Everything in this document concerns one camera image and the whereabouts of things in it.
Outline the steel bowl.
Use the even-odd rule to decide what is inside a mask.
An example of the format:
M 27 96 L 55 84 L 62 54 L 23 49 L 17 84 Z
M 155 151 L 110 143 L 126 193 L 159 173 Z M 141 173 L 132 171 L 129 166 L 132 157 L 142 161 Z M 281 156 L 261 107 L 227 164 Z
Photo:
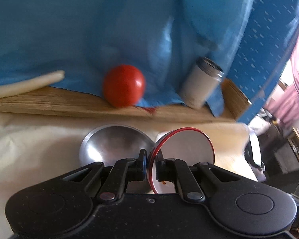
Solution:
M 125 125 L 105 125 L 89 132 L 81 143 L 79 161 L 81 166 L 103 162 L 113 166 L 125 158 L 137 158 L 140 150 L 150 152 L 154 141 L 142 131 Z

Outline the blue dotted fabric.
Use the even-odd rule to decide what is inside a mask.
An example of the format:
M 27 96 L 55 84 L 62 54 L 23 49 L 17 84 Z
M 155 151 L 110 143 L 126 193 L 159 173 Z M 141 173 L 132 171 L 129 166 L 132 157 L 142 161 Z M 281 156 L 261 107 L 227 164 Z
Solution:
M 290 58 L 299 35 L 299 0 L 254 0 L 251 14 L 228 72 L 248 97 L 238 118 L 249 123 L 265 104 Z

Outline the cream table cover sheet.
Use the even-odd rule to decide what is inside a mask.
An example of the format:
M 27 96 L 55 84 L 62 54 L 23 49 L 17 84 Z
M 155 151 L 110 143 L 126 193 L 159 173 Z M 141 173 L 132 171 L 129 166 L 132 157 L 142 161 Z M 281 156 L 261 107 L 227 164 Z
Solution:
M 151 139 L 182 127 L 182 123 L 146 119 L 68 118 L 0 113 L 0 238 L 12 231 L 5 218 L 10 196 L 31 185 L 79 167 L 79 148 L 93 129 L 108 125 L 132 126 Z

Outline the cream rolling pin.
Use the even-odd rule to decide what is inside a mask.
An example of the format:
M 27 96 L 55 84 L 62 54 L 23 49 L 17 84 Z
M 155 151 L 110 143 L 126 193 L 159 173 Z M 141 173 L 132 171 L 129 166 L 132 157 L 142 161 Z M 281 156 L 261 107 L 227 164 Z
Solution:
M 29 80 L 13 84 L 0 85 L 0 98 L 7 98 L 34 91 L 62 81 L 65 71 L 58 70 Z

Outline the blue cloth garment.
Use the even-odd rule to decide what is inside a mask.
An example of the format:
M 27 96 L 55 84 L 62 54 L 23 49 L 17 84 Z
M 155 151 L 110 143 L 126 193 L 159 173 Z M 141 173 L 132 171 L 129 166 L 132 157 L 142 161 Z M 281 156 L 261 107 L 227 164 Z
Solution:
M 146 78 L 141 107 L 180 103 L 199 57 L 228 73 L 253 0 L 0 0 L 0 85 L 65 71 L 58 86 L 102 94 L 107 71 Z

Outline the cream cylindrical cup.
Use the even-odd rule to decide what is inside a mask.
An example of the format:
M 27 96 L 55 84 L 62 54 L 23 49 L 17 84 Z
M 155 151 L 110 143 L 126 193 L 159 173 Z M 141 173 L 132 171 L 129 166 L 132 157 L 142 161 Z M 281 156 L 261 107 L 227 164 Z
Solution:
M 206 57 L 199 57 L 183 82 L 179 96 L 188 107 L 199 110 L 222 81 L 222 68 Z

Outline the red tomato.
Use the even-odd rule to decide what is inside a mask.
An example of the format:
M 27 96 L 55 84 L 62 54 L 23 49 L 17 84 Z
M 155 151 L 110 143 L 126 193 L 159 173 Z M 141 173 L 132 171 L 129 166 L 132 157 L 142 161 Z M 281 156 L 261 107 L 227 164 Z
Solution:
M 143 73 L 132 65 L 119 65 L 104 78 L 102 93 L 105 100 L 116 108 L 135 105 L 145 94 L 146 80 Z

